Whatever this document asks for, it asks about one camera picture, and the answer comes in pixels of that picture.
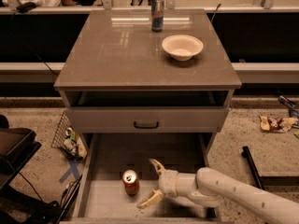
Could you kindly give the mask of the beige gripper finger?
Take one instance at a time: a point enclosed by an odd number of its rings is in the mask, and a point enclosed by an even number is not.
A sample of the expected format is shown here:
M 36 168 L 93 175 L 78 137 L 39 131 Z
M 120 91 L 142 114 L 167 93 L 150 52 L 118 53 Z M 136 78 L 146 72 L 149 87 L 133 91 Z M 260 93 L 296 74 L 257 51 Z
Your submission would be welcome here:
M 159 203 L 163 198 L 164 195 L 159 189 L 153 189 L 145 199 L 136 205 L 136 207 L 138 209 L 145 209 Z
M 164 166 L 159 161 L 149 159 L 149 162 L 153 165 L 157 175 L 161 175 L 165 171 Z

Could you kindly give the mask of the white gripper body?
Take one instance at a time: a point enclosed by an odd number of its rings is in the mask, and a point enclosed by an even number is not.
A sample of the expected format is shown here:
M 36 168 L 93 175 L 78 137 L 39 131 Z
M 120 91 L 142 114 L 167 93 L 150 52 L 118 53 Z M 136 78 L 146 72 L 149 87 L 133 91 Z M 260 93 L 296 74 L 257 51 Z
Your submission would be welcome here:
M 165 197 L 177 198 L 177 177 L 178 171 L 165 170 L 159 175 L 158 186 L 159 190 Z

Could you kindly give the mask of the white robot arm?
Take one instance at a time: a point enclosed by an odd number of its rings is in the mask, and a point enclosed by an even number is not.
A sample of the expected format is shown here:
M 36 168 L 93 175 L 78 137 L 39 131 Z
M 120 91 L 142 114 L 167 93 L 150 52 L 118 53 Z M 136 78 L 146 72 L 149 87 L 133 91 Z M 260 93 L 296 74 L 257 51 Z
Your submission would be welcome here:
M 158 188 L 137 204 L 145 209 L 164 198 L 184 197 L 205 207 L 218 207 L 221 197 L 229 199 L 268 224 L 299 224 L 299 203 L 282 198 L 263 189 L 240 182 L 209 167 L 195 174 L 165 169 L 155 159 L 149 159 L 158 175 Z

